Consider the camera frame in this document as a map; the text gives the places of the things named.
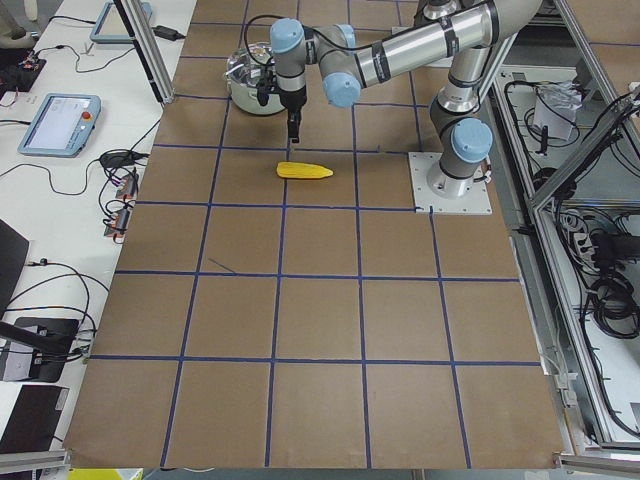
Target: blue joint cap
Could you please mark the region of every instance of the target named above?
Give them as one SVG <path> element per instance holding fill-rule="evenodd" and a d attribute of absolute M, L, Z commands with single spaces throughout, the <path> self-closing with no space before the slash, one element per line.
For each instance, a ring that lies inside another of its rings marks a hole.
<path fill-rule="evenodd" d="M 282 18 L 271 25 L 271 49 L 274 53 L 287 53 L 304 39 L 302 24 L 293 18 Z"/>
<path fill-rule="evenodd" d="M 322 86 L 329 103 L 341 108 L 352 107 L 360 98 L 362 89 L 356 77 L 345 72 L 327 75 L 322 81 Z"/>
<path fill-rule="evenodd" d="M 491 129 L 477 118 L 465 118 L 453 127 L 451 145 L 464 162 L 481 162 L 489 155 L 492 144 Z"/>
<path fill-rule="evenodd" d="M 356 32 L 351 25 L 341 24 L 336 25 L 344 35 L 344 39 L 347 41 L 348 48 L 355 48 L 356 46 Z"/>

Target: white robot link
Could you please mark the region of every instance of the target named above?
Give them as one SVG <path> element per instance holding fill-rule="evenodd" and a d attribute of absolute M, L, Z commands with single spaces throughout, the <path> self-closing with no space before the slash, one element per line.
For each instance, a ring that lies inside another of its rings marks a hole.
<path fill-rule="evenodd" d="M 311 28 L 290 18 L 276 21 L 270 32 L 276 84 L 271 93 L 280 96 L 288 111 L 289 138 L 299 142 L 302 107 L 307 101 L 306 65 L 320 67 L 329 103 L 348 108 L 363 88 L 453 57 L 448 83 L 430 110 L 444 152 L 428 180 L 442 197 L 464 195 L 493 143 L 489 127 L 475 118 L 477 86 L 490 47 L 526 26 L 541 2 L 487 0 L 466 7 L 460 0 L 422 0 L 413 28 L 364 47 L 355 46 L 349 25 Z"/>

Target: yellow object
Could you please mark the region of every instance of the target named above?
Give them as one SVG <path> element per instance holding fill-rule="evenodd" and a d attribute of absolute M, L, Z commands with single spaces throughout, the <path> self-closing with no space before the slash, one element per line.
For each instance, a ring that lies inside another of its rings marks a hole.
<path fill-rule="evenodd" d="M 69 480 L 141 480 L 141 468 L 127 469 L 92 469 L 74 468 L 69 472 Z"/>
<path fill-rule="evenodd" d="M 313 163 L 280 162 L 276 169 L 281 178 L 296 178 L 301 180 L 318 180 L 333 175 L 333 170 L 329 170 L 322 165 Z"/>

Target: tablet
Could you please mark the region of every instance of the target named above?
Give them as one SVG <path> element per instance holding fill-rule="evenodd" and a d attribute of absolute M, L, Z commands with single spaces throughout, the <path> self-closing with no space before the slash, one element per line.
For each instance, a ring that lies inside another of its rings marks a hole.
<path fill-rule="evenodd" d="M 147 14 L 147 20 L 151 19 L 151 5 L 142 2 L 142 9 Z M 107 2 L 96 20 L 89 38 L 95 43 L 131 43 L 131 37 L 122 23 L 122 18 L 113 2 Z"/>
<path fill-rule="evenodd" d="M 18 152 L 44 157 L 74 157 L 100 115 L 100 98 L 95 95 L 50 93 L 29 125 Z"/>

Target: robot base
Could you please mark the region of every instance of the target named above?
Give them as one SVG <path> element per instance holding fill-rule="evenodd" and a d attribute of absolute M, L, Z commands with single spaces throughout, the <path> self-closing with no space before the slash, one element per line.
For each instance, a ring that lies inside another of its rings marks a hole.
<path fill-rule="evenodd" d="M 431 166 L 440 160 L 440 153 L 411 152 L 409 168 L 413 185 L 413 199 L 417 213 L 429 213 L 433 209 L 436 214 L 448 215 L 491 215 L 491 203 L 487 186 L 484 182 L 474 183 L 467 194 L 456 200 L 448 200 L 435 193 L 427 182 L 427 173 Z M 477 177 L 482 175 L 478 168 Z"/>

